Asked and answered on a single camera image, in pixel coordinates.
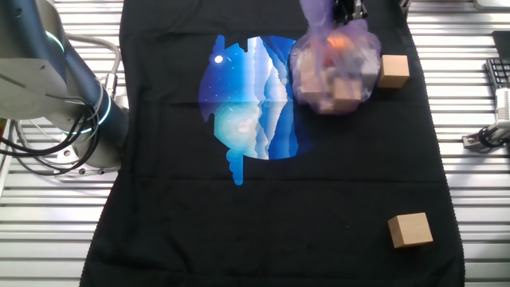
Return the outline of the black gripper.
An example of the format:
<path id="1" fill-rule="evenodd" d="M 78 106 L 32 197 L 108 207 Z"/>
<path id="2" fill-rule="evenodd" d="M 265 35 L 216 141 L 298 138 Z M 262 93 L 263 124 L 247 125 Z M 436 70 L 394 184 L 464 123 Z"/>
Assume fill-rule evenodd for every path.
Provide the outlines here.
<path id="1" fill-rule="evenodd" d="M 347 24 L 351 20 L 351 11 L 354 11 L 353 20 L 363 19 L 368 15 L 363 0 L 335 0 L 334 3 L 339 8 L 335 11 L 336 24 Z"/>

